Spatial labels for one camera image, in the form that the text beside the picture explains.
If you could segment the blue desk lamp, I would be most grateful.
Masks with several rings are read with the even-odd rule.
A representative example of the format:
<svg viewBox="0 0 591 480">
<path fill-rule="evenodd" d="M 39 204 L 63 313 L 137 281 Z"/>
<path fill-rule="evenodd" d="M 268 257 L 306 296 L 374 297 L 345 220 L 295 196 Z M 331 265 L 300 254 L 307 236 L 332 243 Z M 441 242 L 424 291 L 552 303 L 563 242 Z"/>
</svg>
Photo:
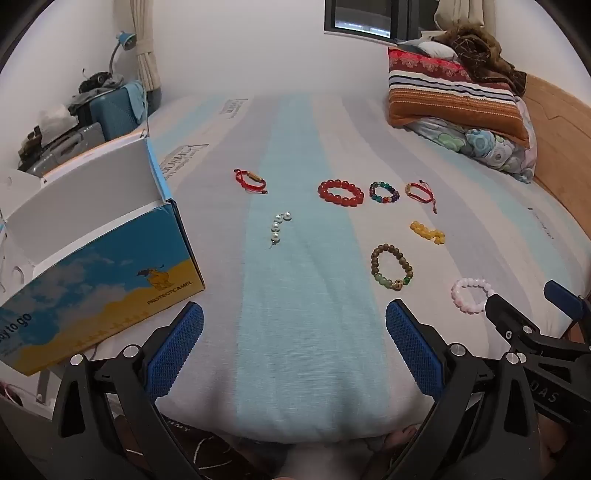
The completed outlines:
<svg viewBox="0 0 591 480">
<path fill-rule="evenodd" d="M 109 64 L 108 64 L 110 74 L 114 73 L 114 61 L 115 61 L 117 52 L 119 50 L 130 51 L 135 48 L 135 45 L 136 45 L 136 34 L 135 33 L 121 31 L 116 36 L 116 45 L 111 53 L 111 56 L 109 59 Z"/>
</svg>

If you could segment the dark clothes pile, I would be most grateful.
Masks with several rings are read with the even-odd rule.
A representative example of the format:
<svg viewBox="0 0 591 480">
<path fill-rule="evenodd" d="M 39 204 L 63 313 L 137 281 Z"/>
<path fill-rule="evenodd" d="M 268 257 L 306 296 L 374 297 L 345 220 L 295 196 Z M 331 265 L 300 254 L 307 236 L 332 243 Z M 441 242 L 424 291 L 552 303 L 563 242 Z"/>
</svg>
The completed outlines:
<svg viewBox="0 0 591 480">
<path fill-rule="evenodd" d="M 120 74 L 98 72 L 79 85 L 78 94 L 72 97 L 67 107 L 75 110 L 94 97 L 121 87 L 123 82 L 124 77 Z"/>
</svg>

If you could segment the white plastic bag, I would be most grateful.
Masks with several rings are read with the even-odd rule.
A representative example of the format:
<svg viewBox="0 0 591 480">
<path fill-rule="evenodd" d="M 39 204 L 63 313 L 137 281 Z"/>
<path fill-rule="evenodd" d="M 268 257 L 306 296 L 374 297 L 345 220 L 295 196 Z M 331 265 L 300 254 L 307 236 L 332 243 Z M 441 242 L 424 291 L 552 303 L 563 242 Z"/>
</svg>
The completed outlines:
<svg viewBox="0 0 591 480">
<path fill-rule="evenodd" d="M 74 128 L 77 123 L 77 117 L 73 116 L 63 104 L 58 104 L 48 110 L 42 110 L 38 117 L 38 125 L 44 136 L 59 136 Z"/>
</svg>

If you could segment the floral patterned pillow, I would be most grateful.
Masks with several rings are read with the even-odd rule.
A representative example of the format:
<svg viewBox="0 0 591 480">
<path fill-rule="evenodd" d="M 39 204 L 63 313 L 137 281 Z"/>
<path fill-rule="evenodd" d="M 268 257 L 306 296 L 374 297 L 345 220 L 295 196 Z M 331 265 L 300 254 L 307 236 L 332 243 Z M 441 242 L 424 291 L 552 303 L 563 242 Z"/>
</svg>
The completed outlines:
<svg viewBox="0 0 591 480">
<path fill-rule="evenodd" d="M 531 183 L 538 158 L 537 138 L 525 101 L 520 99 L 517 106 L 528 133 L 528 148 L 491 130 L 463 127 L 440 118 L 425 118 L 409 124 L 407 129 L 523 183 Z"/>
</svg>

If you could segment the dark framed window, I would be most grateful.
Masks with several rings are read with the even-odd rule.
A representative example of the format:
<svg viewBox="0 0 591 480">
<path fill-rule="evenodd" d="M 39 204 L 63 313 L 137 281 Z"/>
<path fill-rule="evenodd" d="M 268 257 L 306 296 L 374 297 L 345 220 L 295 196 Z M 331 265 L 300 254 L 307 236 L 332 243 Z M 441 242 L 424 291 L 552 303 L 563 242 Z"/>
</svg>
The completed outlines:
<svg viewBox="0 0 591 480">
<path fill-rule="evenodd" d="M 390 43 L 420 38 L 436 30 L 436 0 L 328 0 L 325 31 Z"/>
</svg>

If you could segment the blue yellow cardboard box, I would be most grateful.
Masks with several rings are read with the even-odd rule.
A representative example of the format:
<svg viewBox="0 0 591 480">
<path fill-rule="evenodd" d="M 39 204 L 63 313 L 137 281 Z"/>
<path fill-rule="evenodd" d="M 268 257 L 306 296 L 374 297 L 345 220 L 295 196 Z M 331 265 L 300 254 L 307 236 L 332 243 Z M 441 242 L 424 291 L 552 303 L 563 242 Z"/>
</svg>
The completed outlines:
<svg viewBox="0 0 591 480">
<path fill-rule="evenodd" d="M 1 185 L 1 359 L 33 375 L 204 289 L 143 131 Z"/>
</svg>

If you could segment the grey suitcase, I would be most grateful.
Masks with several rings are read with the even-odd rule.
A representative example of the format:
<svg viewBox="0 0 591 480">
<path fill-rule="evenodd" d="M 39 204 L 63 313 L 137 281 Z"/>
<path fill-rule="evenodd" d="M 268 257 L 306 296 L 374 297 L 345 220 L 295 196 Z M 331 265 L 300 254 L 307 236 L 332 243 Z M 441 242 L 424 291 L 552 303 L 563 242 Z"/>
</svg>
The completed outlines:
<svg viewBox="0 0 591 480">
<path fill-rule="evenodd" d="M 19 151 L 20 171 L 41 178 L 66 161 L 105 142 L 99 123 L 66 132 L 46 147 L 41 147 L 38 127 L 29 135 Z"/>
</svg>

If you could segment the right beige curtain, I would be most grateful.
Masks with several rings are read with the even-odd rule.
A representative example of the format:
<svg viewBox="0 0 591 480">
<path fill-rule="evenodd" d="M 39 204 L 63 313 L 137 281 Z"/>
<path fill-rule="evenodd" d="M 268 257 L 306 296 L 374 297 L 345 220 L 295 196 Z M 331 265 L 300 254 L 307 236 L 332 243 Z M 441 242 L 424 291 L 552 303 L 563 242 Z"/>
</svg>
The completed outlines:
<svg viewBox="0 0 591 480">
<path fill-rule="evenodd" d="M 434 14 L 440 30 L 448 30 L 459 22 L 481 25 L 488 33 L 496 33 L 494 0 L 440 0 Z"/>
</svg>

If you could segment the teal suitcase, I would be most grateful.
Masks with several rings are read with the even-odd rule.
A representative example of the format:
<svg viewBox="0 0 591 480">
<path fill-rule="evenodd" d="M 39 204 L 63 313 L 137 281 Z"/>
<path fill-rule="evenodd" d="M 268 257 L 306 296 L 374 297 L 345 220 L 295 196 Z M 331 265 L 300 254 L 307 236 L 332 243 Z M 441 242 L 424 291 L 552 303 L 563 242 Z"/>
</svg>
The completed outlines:
<svg viewBox="0 0 591 480">
<path fill-rule="evenodd" d="M 135 130 L 147 116 L 146 96 L 138 81 L 98 95 L 89 103 L 93 123 L 99 123 L 106 141 Z"/>
</svg>

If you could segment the brown fuzzy blanket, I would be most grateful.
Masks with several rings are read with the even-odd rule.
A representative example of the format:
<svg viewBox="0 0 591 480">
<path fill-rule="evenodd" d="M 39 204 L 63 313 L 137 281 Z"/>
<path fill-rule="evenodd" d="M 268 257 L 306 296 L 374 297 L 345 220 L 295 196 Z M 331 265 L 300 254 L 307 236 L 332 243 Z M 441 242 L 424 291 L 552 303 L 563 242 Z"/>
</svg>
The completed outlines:
<svg viewBox="0 0 591 480">
<path fill-rule="evenodd" d="M 436 42 L 451 47 L 470 78 L 481 84 L 503 83 L 522 97 L 526 92 L 527 74 L 502 57 L 502 47 L 482 25 L 462 22 L 434 37 Z"/>
</svg>

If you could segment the striped orange red pillow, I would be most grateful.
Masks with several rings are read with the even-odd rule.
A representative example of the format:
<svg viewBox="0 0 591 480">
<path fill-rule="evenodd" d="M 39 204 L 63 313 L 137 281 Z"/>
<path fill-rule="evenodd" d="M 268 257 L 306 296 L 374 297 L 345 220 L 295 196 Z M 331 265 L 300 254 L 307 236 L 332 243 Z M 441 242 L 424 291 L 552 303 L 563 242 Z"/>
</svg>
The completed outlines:
<svg viewBox="0 0 591 480">
<path fill-rule="evenodd" d="M 504 83 L 479 84 L 460 64 L 388 49 L 388 120 L 405 126 L 427 117 L 456 125 L 491 130 L 529 147 L 529 134 L 518 98 Z"/>
</svg>

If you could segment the wooden headboard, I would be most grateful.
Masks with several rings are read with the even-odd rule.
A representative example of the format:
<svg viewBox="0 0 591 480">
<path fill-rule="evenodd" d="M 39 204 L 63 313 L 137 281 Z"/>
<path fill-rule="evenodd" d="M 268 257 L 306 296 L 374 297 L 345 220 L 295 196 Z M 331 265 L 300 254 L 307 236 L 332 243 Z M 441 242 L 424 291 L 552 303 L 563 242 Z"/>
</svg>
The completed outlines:
<svg viewBox="0 0 591 480">
<path fill-rule="evenodd" d="M 538 142 L 536 181 L 589 232 L 591 108 L 534 75 L 528 76 L 524 101 Z"/>
</svg>

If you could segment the red cord bracelet gold charm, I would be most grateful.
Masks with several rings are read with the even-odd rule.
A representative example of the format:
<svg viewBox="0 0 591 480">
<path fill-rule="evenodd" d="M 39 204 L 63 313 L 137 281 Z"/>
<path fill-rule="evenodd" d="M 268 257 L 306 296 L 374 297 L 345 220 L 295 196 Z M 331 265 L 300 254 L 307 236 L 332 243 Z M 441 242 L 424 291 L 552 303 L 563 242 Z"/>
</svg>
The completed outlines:
<svg viewBox="0 0 591 480">
<path fill-rule="evenodd" d="M 235 169 L 235 181 L 245 191 L 256 194 L 266 194 L 266 180 L 249 170 Z"/>
</svg>

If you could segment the white pillow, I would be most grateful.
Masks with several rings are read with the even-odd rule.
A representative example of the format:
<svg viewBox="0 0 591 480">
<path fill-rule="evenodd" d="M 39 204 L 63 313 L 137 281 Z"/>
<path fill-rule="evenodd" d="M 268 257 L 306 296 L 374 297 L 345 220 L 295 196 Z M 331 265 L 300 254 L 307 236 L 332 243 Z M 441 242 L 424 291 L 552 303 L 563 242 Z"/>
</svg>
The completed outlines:
<svg viewBox="0 0 591 480">
<path fill-rule="evenodd" d="M 417 48 L 431 58 L 446 61 L 456 61 L 458 59 L 456 52 L 451 47 L 436 41 L 422 41 Z"/>
</svg>

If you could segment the beige curtain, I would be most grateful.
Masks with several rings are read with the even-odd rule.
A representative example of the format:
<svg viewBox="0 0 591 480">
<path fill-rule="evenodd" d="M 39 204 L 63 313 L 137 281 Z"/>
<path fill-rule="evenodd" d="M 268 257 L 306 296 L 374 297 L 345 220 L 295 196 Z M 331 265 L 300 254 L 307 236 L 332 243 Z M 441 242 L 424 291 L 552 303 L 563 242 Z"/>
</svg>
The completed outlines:
<svg viewBox="0 0 591 480">
<path fill-rule="evenodd" d="M 129 6 L 136 36 L 138 76 L 146 91 L 154 91 L 161 88 L 161 80 L 153 46 L 153 1 L 130 0 Z"/>
<path fill-rule="evenodd" d="M 481 25 L 488 33 L 496 33 L 494 0 L 440 0 L 434 14 L 440 30 L 448 30 L 459 22 Z"/>
</svg>

